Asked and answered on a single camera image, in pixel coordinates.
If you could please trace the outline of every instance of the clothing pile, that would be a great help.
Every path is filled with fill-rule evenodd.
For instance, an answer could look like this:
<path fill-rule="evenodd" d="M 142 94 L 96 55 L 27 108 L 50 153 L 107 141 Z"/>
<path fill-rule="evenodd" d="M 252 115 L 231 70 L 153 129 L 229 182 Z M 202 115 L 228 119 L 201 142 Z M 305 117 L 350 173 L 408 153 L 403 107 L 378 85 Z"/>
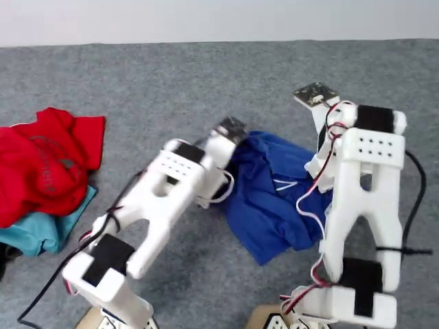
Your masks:
<path fill-rule="evenodd" d="M 0 127 L 0 243 L 36 256 L 59 252 L 96 194 L 105 117 L 47 108 L 33 123 Z"/>
<path fill-rule="evenodd" d="M 322 238 L 318 223 L 296 209 L 313 184 L 305 170 L 312 157 L 313 152 L 258 131 L 250 132 L 233 154 L 227 170 L 235 186 L 220 206 L 233 233 L 260 265 L 289 247 L 307 249 Z M 324 225 L 331 201 L 332 191 L 316 189 L 300 207 Z"/>

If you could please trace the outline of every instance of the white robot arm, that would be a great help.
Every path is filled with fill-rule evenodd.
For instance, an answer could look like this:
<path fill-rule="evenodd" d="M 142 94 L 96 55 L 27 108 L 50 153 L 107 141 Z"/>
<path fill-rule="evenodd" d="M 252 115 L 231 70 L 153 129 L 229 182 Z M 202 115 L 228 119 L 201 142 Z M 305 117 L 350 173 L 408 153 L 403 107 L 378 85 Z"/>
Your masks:
<path fill-rule="evenodd" d="M 204 149 L 180 139 L 169 141 L 112 209 L 114 220 L 90 244 L 90 253 L 80 252 L 70 260 L 62 272 L 64 279 L 114 319 L 129 328 L 144 329 L 153 308 L 131 291 L 126 276 L 144 276 L 168 242 L 172 227 L 193 201 L 208 208 L 210 203 L 224 199 L 212 197 L 227 183 L 224 168 L 245 136 L 244 125 L 228 117 L 210 133 Z M 92 236 L 102 230 L 107 215 L 95 221 Z M 144 242 L 134 250 L 115 235 L 138 220 L 147 220 L 149 225 Z"/>
<path fill-rule="evenodd" d="M 331 282 L 296 289 L 290 304 L 295 311 L 288 312 L 289 321 L 394 328 L 396 299 L 392 293 L 399 285 L 401 268 L 398 212 L 405 115 L 340 101 L 337 93 L 322 84 L 294 94 L 312 111 L 320 132 L 318 152 L 305 168 L 321 192 L 333 187 L 333 203 L 320 243 Z M 365 174 L 372 176 L 371 186 L 361 185 Z M 360 216 L 368 221 L 377 247 L 383 248 L 376 261 L 343 258 L 344 242 Z"/>

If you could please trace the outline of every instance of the red t-shirt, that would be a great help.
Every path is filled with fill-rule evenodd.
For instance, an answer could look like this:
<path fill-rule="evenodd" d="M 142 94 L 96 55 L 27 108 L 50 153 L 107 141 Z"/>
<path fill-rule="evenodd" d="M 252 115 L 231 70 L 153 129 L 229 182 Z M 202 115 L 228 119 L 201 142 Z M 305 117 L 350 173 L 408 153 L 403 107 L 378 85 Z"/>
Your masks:
<path fill-rule="evenodd" d="M 83 201 L 102 159 L 105 117 L 47 108 L 36 122 L 0 127 L 0 228 L 30 211 L 65 216 Z"/>

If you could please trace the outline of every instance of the blue cloth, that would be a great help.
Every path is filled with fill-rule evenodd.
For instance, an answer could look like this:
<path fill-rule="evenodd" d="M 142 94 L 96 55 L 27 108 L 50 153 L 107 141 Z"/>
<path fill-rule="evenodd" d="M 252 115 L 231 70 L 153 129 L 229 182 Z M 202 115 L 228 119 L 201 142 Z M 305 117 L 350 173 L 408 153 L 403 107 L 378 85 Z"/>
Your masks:
<path fill-rule="evenodd" d="M 318 224 L 296 210 L 297 199 L 313 182 L 304 168 L 312 157 L 312 152 L 267 132 L 250 132 L 233 154 L 228 169 L 235 187 L 222 206 L 231 230 L 260 265 L 288 247 L 307 249 L 322 238 Z M 274 180 L 298 183 L 276 191 L 285 184 Z M 315 213 L 324 225 L 331 200 L 332 191 L 320 194 L 316 189 L 300 208 Z"/>
<path fill-rule="evenodd" d="M 60 252 L 96 192 L 95 188 L 89 186 L 82 204 L 68 216 L 55 217 L 43 212 L 31 212 L 9 228 L 0 229 L 0 242 L 21 250 L 27 256 L 37 256 L 43 251 Z"/>

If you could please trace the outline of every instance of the gray carpet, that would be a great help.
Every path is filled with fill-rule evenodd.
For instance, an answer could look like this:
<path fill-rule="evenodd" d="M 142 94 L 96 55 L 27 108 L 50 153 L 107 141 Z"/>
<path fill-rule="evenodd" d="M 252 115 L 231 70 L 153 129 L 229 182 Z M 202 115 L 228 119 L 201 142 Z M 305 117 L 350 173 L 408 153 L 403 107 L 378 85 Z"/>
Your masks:
<path fill-rule="evenodd" d="M 47 106 L 108 118 L 104 160 L 91 179 L 99 195 L 60 255 L 21 257 L 0 282 L 0 327 L 24 328 L 17 315 L 32 301 L 79 235 L 103 213 L 125 181 L 168 139 L 194 141 L 233 114 L 308 148 L 311 115 L 292 99 L 310 82 L 326 82 L 343 98 L 402 110 L 407 148 L 423 163 L 428 190 L 410 245 L 439 254 L 439 40 L 248 42 L 177 45 L 86 45 L 0 49 L 0 125 L 34 120 Z M 415 167 L 401 179 L 401 221 L 418 191 Z M 123 237 L 138 244 L 139 226 Z M 360 222 L 346 254 L 372 255 L 372 236 Z M 243 328 L 252 309 L 278 302 L 309 282 L 316 249 L 285 252 L 259 267 L 215 211 L 190 207 L 171 242 L 134 287 L 167 328 Z M 397 297 L 399 329 L 436 328 L 439 260 L 407 258 Z M 57 280 L 29 319 L 45 329 L 72 328 L 89 307 Z M 338 325 L 337 328 L 353 328 Z"/>

